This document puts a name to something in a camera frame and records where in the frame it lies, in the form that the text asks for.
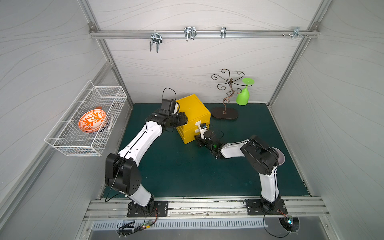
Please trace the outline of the yellow plastic drawer cabinet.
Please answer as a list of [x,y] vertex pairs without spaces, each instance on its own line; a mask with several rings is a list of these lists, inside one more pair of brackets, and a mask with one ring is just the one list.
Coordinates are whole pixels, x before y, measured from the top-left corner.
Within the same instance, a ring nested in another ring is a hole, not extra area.
[[180,105],[180,112],[184,112],[188,118],[186,125],[176,127],[184,144],[188,144],[195,140],[195,135],[199,134],[199,125],[210,124],[211,112],[200,101],[196,95],[177,100]]

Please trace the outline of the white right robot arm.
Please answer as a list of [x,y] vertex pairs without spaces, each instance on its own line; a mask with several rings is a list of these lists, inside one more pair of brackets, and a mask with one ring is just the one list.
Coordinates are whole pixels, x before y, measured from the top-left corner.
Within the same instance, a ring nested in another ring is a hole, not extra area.
[[216,159],[244,157],[259,174],[261,181],[261,204],[272,209],[281,200],[277,183],[278,167],[285,163],[284,153],[271,147],[256,135],[237,143],[223,144],[216,133],[207,130],[195,135],[199,147],[206,147]]

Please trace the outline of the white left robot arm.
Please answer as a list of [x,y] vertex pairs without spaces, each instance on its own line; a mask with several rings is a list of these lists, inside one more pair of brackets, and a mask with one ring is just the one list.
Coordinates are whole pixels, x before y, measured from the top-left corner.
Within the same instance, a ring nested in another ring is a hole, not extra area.
[[105,184],[110,190],[127,196],[135,204],[153,208],[153,195],[142,185],[140,162],[152,143],[167,129],[188,123],[175,100],[162,100],[161,107],[146,118],[145,124],[133,140],[117,154],[106,158]]

